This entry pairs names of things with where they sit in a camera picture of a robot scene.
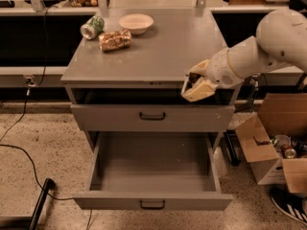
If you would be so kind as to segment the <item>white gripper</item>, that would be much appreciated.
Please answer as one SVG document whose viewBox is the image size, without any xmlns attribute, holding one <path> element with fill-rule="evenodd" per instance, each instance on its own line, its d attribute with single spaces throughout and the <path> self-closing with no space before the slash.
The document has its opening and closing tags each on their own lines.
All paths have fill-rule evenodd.
<svg viewBox="0 0 307 230">
<path fill-rule="evenodd" d="M 228 48 L 215 54 L 210 60 L 205 59 L 190 69 L 190 73 L 206 76 L 195 83 L 185 80 L 181 96 L 188 102 L 203 100 L 215 94 L 217 88 L 233 88 L 243 82 L 232 70 L 228 60 Z"/>
</svg>

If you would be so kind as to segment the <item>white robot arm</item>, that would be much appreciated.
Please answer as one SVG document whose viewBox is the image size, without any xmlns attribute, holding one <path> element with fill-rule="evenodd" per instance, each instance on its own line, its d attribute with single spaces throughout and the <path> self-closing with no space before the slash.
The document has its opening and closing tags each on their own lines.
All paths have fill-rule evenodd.
<svg viewBox="0 0 307 230">
<path fill-rule="evenodd" d="M 181 96 L 189 102 L 203 100 L 219 88 L 289 65 L 307 72 L 307 18 L 290 9 L 272 11 L 259 22 L 256 35 L 192 67 Z"/>
</svg>

